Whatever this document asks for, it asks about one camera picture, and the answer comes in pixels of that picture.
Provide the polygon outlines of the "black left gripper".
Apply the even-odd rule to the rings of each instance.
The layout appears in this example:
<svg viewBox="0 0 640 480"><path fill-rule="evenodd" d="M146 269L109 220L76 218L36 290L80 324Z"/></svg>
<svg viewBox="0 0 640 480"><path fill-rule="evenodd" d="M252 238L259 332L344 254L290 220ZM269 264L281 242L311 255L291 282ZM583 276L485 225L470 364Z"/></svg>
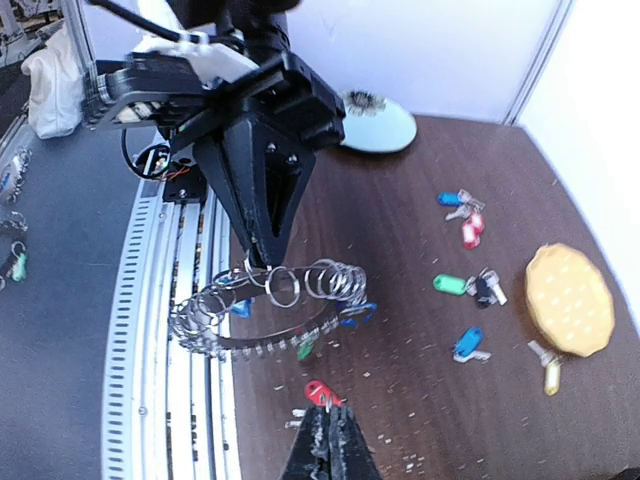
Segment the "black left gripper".
<svg viewBox="0 0 640 480"><path fill-rule="evenodd" d="M223 129L224 142L197 140L193 155L224 207L250 264L283 263L315 156L344 138L342 97L300 57L281 52L211 89L184 58L131 53L113 71L84 78L91 129L153 126L182 150Z"/></svg>

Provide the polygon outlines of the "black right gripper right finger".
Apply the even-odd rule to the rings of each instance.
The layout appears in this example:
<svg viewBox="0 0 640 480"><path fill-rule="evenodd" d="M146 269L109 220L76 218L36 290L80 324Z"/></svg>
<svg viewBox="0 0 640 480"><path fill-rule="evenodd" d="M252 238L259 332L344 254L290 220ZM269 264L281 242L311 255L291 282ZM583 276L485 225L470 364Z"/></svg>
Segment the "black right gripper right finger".
<svg viewBox="0 0 640 480"><path fill-rule="evenodd" d="M329 410L329 469L331 479L381 479L354 412L347 406Z"/></svg>

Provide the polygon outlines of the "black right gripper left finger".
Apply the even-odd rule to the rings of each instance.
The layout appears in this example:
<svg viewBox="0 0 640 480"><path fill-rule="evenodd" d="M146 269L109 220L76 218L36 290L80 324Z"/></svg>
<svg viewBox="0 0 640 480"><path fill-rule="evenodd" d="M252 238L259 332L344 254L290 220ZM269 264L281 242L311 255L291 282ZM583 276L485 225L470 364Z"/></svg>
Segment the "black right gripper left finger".
<svg viewBox="0 0 640 480"><path fill-rule="evenodd" d="M289 457L283 480L329 480L331 478L329 426L330 406L305 411Z"/></svg>

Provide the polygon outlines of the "key with red tag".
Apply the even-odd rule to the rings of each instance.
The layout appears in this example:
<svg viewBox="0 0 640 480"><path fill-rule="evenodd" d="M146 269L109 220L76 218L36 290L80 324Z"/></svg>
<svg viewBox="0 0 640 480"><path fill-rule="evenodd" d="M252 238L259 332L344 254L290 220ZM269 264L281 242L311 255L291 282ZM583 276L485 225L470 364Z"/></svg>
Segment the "key with red tag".
<svg viewBox="0 0 640 480"><path fill-rule="evenodd" d="M461 227L463 245L468 250L479 246L481 235L485 230L484 217L479 212L472 212Z"/></svg>
<svg viewBox="0 0 640 480"><path fill-rule="evenodd" d="M304 387L304 393L308 400L315 406L325 406L327 403L343 406L339 396L323 381L311 380Z"/></svg>

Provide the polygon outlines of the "key with green tag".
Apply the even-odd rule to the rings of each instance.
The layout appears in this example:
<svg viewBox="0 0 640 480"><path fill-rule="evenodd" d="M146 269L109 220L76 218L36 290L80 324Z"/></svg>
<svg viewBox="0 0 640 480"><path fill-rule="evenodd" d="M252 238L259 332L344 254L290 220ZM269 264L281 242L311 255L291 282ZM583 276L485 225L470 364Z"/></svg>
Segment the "key with green tag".
<svg viewBox="0 0 640 480"><path fill-rule="evenodd" d="M297 349L297 360L303 362L309 359L319 341L320 337L318 335L311 335L302 341Z"/></svg>
<svg viewBox="0 0 640 480"><path fill-rule="evenodd" d="M463 278L439 274L433 279L436 291L444 294L463 296L467 293L467 281Z"/></svg>

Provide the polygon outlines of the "key with blue tag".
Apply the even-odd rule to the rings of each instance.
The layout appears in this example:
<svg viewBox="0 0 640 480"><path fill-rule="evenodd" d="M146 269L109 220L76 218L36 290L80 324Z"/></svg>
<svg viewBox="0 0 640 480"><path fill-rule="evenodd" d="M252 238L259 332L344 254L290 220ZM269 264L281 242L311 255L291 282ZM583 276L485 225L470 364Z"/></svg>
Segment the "key with blue tag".
<svg viewBox="0 0 640 480"><path fill-rule="evenodd" d="M452 207L453 211L445 215L446 221L454 219L467 220L473 213L480 213L486 207L484 202L473 197L468 191L461 189L458 192L442 192L437 196L438 204L444 207Z"/></svg>

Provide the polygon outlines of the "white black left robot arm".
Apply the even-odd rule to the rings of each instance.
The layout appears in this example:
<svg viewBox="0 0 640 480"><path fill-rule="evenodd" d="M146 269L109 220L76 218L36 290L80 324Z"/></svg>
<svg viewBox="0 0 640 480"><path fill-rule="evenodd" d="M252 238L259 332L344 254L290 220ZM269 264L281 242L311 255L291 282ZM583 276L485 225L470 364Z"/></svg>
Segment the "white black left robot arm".
<svg viewBox="0 0 640 480"><path fill-rule="evenodd" d="M104 8L169 43L85 76L94 129L155 126L213 188L251 262L283 261L318 150L343 140L342 98L290 47L290 1L191 1L180 32L113 1Z"/></svg>

